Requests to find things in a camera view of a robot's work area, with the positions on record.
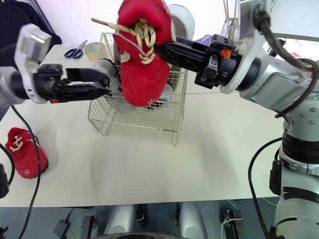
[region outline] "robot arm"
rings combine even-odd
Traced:
[[[43,60],[50,41],[51,36],[33,24],[21,28],[14,55],[19,71],[1,67],[0,105],[21,104],[26,99],[38,104],[82,101],[110,94],[110,79],[99,70],[66,69],[67,78],[62,79],[62,65],[40,66],[38,62]]]

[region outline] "white wall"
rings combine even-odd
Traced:
[[[63,44],[100,41],[101,32],[113,31],[94,23],[92,17],[116,22],[122,0],[37,0]],[[221,33],[225,13],[223,0],[166,0],[167,5],[179,4],[188,8],[195,18],[194,39],[206,34]],[[233,12],[235,0],[228,0]]]

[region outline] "scissors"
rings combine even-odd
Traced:
[[[79,58],[83,55],[82,48],[85,46],[85,44],[86,44],[87,41],[88,41],[88,40],[83,41],[82,44],[79,45],[78,48],[73,48],[73,49],[67,51],[67,52],[64,54],[64,56],[65,56],[66,58],[79,59]]]

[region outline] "power adapter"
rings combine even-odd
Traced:
[[[69,224],[64,222],[63,220],[60,220],[58,224],[56,225],[55,229],[53,230],[53,233],[60,238],[64,238],[68,228],[69,228]]]

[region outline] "black cable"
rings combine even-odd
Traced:
[[[275,161],[278,160],[278,156],[279,156],[279,149],[277,149],[276,153],[275,153]]]
[[[73,209],[74,209],[74,208],[72,208],[72,209],[69,211],[68,215],[66,215],[66,217],[65,217],[64,220],[63,220],[63,222],[67,223],[67,222],[69,221],[69,218],[70,218],[70,215],[71,215]]]
[[[34,199],[35,199],[35,196],[36,196],[36,194],[38,192],[38,189],[39,189],[39,184],[40,184],[40,179],[41,179],[41,162],[40,162],[38,146],[36,145],[35,136],[34,136],[34,134],[32,132],[32,129],[30,128],[29,124],[25,121],[25,119],[19,114],[19,112],[16,110],[16,108],[14,106],[11,106],[11,108],[15,112],[15,114],[20,118],[20,120],[25,124],[25,126],[27,127],[28,131],[30,132],[30,134],[32,136],[32,141],[33,141],[33,144],[34,144],[34,147],[35,147],[35,153],[36,153],[36,161],[37,161],[37,164],[38,164],[38,174],[37,174],[38,176],[37,176],[35,190],[34,190],[31,202],[30,202],[29,210],[28,210],[28,213],[26,215],[23,228],[22,228],[21,233],[20,233],[20,235],[18,237],[18,239],[21,239],[23,237],[25,229],[26,229],[26,227],[28,225],[28,222],[29,222],[29,219],[30,219],[30,215],[31,215],[31,211],[32,211],[32,207],[33,207],[33,203],[34,203]]]
[[[270,25],[268,21],[260,22],[260,31],[263,33],[265,39],[271,46],[271,48],[280,55],[285,61],[289,64],[303,70],[303,71],[312,71],[311,67],[307,67],[302,61],[293,57],[276,39],[272,31],[270,30]]]
[[[0,143],[0,148],[5,152],[5,154],[8,156],[8,158],[11,162],[11,174],[10,174],[10,178],[8,181],[8,184],[10,186],[10,184],[12,183],[13,177],[14,177],[14,172],[15,172],[14,161],[13,161],[11,154],[7,151],[7,149],[1,143]]]
[[[276,138],[274,140],[271,140],[270,142],[264,144],[260,149],[258,149],[258,151],[255,153],[255,155],[253,156],[253,158],[251,159],[250,161],[250,164],[249,164],[249,168],[248,168],[248,181],[249,181],[249,187],[250,187],[250,191],[251,191],[251,194],[253,195],[253,201],[254,201],[254,204],[255,204],[255,208],[256,208],[256,212],[257,212],[257,215],[258,215],[258,219],[259,219],[259,223],[260,223],[260,226],[264,232],[264,235],[265,235],[265,238],[266,239],[270,239],[270,236],[269,236],[269,233],[267,231],[267,227],[266,227],[266,224],[265,224],[265,221],[263,219],[263,216],[261,214],[261,211],[260,211],[260,208],[259,208],[259,204],[258,204],[258,201],[257,201],[257,197],[256,197],[256,193],[255,193],[255,190],[254,190],[254,186],[253,186],[253,182],[252,182],[252,179],[251,179],[251,171],[253,169],[253,165],[254,165],[254,162],[257,158],[257,156],[265,149],[267,148],[269,145],[273,144],[273,143],[276,143],[276,142],[279,142],[282,140],[282,137],[280,138]]]
[[[313,91],[313,89],[316,87],[316,84],[318,82],[319,78],[319,66],[316,62],[310,59],[300,58],[299,60],[308,63],[312,66],[313,74],[310,84],[308,85],[307,89],[302,93],[302,95],[290,106],[285,108],[283,111],[279,112],[275,115],[275,118],[280,118],[284,116],[286,113],[292,111],[294,108],[296,108],[298,105],[300,105],[307,97],[308,95]]]

